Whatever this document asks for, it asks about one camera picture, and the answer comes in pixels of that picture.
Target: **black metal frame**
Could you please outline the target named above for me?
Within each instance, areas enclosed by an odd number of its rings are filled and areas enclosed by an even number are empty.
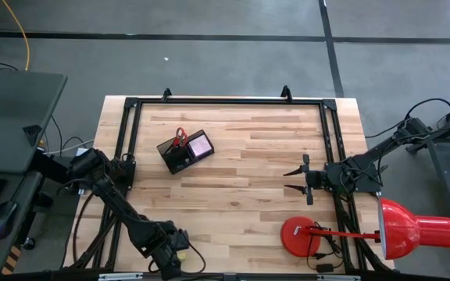
[[[120,124],[120,131],[117,139],[116,144],[116,152],[115,157],[121,158],[126,156],[127,158],[134,159],[134,149],[135,144],[137,140],[138,135],[138,127],[140,122],[140,116],[141,116],[141,110],[143,104],[215,104],[215,105],[314,105],[317,106],[320,112],[320,122],[322,124],[322,131],[323,131],[323,139],[324,139],[324,147],[326,149],[326,156],[328,162],[334,162],[334,156],[333,156],[333,148],[331,145],[331,138],[330,138],[330,131],[329,126],[327,122],[327,111],[330,112],[330,117],[332,119],[332,123],[334,126],[334,134],[336,137],[336,144],[337,144],[337,151],[339,155],[339,159],[342,160],[346,158],[345,155],[345,146],[343,144],[343,137],[341,135],[341,128],[338,118],[338,108],[336,106],[336,101],[334,99],[320,99],[320,98],[314,98],[314,99],[308,99],[308,98],[293,98],[291,95],[291,91],[287,86],[284,86],[281,95],[279,98],[236,98],[236,97],[223,97],[223,98],[206,98],[206,97],[196,97],[196,98],[179,98],[174,97],[171,94],[170,89],[166,89],[164,91],[164,95],[162,97],[146,97],[146,98],[137,98],[137,97],[129,97],[126,98],[124,102],[123,107],[123,117],[121,119]],[[130,114],[130,110],[134,108],[134,121],[133,126],[131,127],[131,135],[130,135],[130,141],[128,146],[128,151],[126,154],[121,155],[121,152],[123,150],[123,142],[124,138],[126,136],[126,130],[127,130],[127,120],[128,116]],[[133,183],[134,178],[134,167],[132,169],[132,177],[131,181],[124,186],[116,185],[117,188],[120,188],[121,193],[126,196],[127,191],[131,188],[131,184]],[[334,205],[336,208],[336,211],[338,211],[338,206],[342,206],[341,198],[337,194],[333,194],[334,199]],[[352,221],[352,225],[354,226],[354,229],[359,231],[359,221],[357,219],[357,211],[355,208],[355,202],[353,200],[353,197],[350,197],[348,200],[348,210],[349,215]],[[345,210],[339,210],[339,212],[336,212],[337,214],[337,225],[339,231],[345,231],[345,222],[342,218],[341,212],[344,212]],[[102,215],[102,224],[101,229],[107,226],[107,221],[109,220],[110,216],[110,210],[107,208],[104,208],[104,212]],[[114,228],[114,232],[112,235],[112,241],[110,246],[110,252],[109,252],[109,258],[107,263],[105,264],[106,268],[110,268],[113,270],[115,261],[116,261],[116,255],[117,255],[117,248],[119,244],[119,234],[120,234],[120,222],[116,223],[116,226]],[[348,249],[348,241],[346,237],[340,237],[341,242],[341,249],[342,249],[342,257],[343,257],[343,264],[345,267],[346,272],[354,271],[354,265],[352,264],[352,260],[350,258],[350,252]],[[366,270],[366,259],[364,257],[364,254],[362,253],[360,249],[360,245],[358,243],[355,244],[357,247],[357,258],[359,263],[359,269]],[[102,249],[103,245],[98,249],[97,253],[95,254],[95,259],[93,263],[94,268],[100,267],[100,261],[102,259]]]

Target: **lamp shade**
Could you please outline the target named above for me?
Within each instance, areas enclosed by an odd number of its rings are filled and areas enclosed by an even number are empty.
[[[380,238],[385,259],[401,258],[419,245],[450,247],[450,218],[413,215],[400,204],[381,198]]]

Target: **concrete floor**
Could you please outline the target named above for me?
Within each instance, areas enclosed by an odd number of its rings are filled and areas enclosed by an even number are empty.
[[[450,0],[326,0],[334,36],[450,37]],[[19,0],[10,1],[29,30],[139,34],[323,36],[317,0]],[[0,29],[15,30],[0,2]],[[243,41],[96,41],[32,39],[31,70],[69,81],[55,110],[65,138],[92,139],[107,94],[221,94],[335,97],[325,43]],[[345,97],[357,98],[366,134],[402,119],[426,98],[450,101],[450,44],[336,44]],[[0,62],[23,68],[21,39],[0,38]],[[430,103],[414,112],[434,125],[447,112]],[[59,147],[53,126],[51,150]],[[371,147],[382,138],[368,140]],[[412,212],[447,215],[448,202],[430,156],[402,149],[384,159],[384,196]],[[36,221],[33,252],[17,271],[57,269],[72,213]],[[395,262],[412,274],[450,277],[450,249],[421,247]]]

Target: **red desk lamp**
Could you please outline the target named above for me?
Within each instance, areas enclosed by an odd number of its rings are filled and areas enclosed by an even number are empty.
[[[413,215],[398,203],[381,198],[378,206],[380,231],[376,233],[343,233],[314,229],[306,217],[293,217],[282,225],[280,239],[284,248],[297,257],[314,255],[323,235],[358,237],[381,241],[385,259],[401,258],[419,245],[450,247],[450,218]]]

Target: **black desk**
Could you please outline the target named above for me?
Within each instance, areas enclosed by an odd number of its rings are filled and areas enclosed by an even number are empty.
[[[0,172],[24,173],[66,83],[62,74],[0,70]],[[30,144],[23,128],[42,128]]]
[[[0,193],[0,203],[9,200],[16,188],[19,186],[23,176],[12,175],[8,173],[0,173],[0,179],[6,180],[5,186]],[[14,201],[19,205],[16,211],[15,220],[13,222],[12,232],[5,238],[0,240],[0,272],[5,265],[6,258],[15,243],[15,240],[20,232],[20,226],[27,216],[29,207],[31,206],[32,199],[39,187],[41,181],[41,174],[38,172],[29,172],[25,175],[25,179],[22,182],[22,186],[17,191]]]
[[[0,272],[12,246],[21,244],[29,232],[36,215],[32,207],[46,197],[39,191],[41,179],[67,181],[65,166],[36,152],[65,82],[61,74],[0,71],[0,179],[6,180],[0,203],[12,197],[25,174],[14,198],[19,209],[12,232],[0,240]],[[37,126],[35,141],[24,133],[27,126]]]

